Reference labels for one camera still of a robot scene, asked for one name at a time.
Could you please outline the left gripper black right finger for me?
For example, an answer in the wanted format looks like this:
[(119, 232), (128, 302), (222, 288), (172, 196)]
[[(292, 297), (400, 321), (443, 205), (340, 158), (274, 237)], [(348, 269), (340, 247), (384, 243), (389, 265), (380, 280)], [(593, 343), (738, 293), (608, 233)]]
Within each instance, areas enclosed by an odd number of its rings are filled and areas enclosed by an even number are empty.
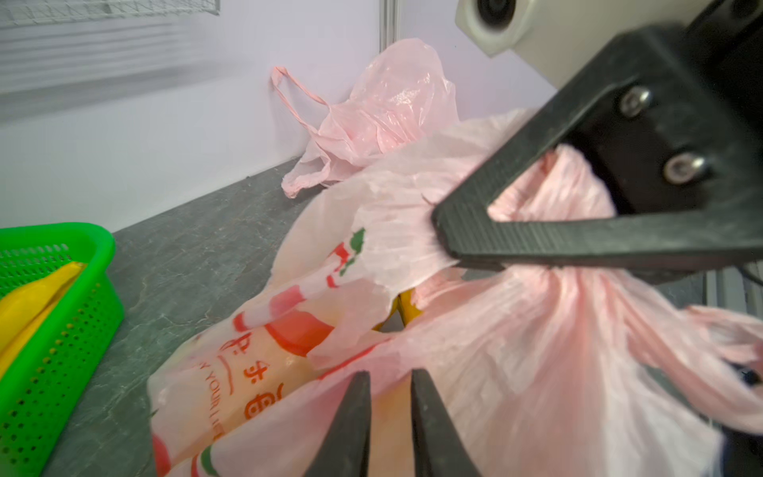
[(411, 373), (411, 423), (416, 476), (480, 476), (425, 369)]

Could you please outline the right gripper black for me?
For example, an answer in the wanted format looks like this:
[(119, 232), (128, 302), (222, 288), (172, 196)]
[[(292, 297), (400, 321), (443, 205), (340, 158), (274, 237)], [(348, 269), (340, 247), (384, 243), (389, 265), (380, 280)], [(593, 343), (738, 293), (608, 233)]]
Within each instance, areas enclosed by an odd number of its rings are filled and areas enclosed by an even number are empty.
[[(591, 162), (622, 217), (499, 223), (488, 206), (552, 147)], [(437, 207), (469, 268), (619, 268), (648, 275), (762, 258), (762, 5), (713, 1), (686, 27), (611, 40)]]

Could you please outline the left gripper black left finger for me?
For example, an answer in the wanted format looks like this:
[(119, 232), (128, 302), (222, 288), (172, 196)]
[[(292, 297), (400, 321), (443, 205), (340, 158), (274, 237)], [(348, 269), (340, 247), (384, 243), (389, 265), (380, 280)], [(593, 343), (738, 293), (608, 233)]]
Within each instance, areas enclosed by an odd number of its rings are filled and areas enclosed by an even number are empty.
[(371, 376), (353, 375), (305, 477), (366, 477), (372, 424)]

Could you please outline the printed pink plastic bag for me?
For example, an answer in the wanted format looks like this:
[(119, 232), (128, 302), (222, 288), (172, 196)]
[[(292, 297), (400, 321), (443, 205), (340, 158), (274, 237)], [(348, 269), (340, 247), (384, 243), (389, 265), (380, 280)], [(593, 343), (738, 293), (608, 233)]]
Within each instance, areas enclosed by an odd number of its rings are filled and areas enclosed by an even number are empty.
[[(472, 119), (319, 194), (266, 287), (149, 378), (162, 476), (297, 476), (351, 377), (371, 375), (371, 475), (412, 471), (411, 371), (433, 379), (485, 476), (699, 476), (759, 433), (762, 324), (675, 308), (621, 270), (510, 266), (466, 281), (434, 206), (528, 120)], [(414, 288), (423, 314), (375, 331)]]

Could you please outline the plain pink plastic bag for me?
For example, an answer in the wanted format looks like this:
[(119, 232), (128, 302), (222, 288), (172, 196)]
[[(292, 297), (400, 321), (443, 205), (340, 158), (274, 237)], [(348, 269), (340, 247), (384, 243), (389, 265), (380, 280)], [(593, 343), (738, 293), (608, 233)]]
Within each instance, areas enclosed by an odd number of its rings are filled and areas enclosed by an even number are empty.
[[(287, 80), (328, 114), (319, 127), (305, 121), (279, 88)], [(456, 87), (446, 79), (439, 55), (419, 39), (389, 46), (365, 68), (343, 103), (327, 103), (284, 67), (270, 76), (272, 89), (308, 132), (305, 153), (281, 182), (294, 199), (306, 189), (342, 182), (383, 155), (439, 129), (459, 123)]]

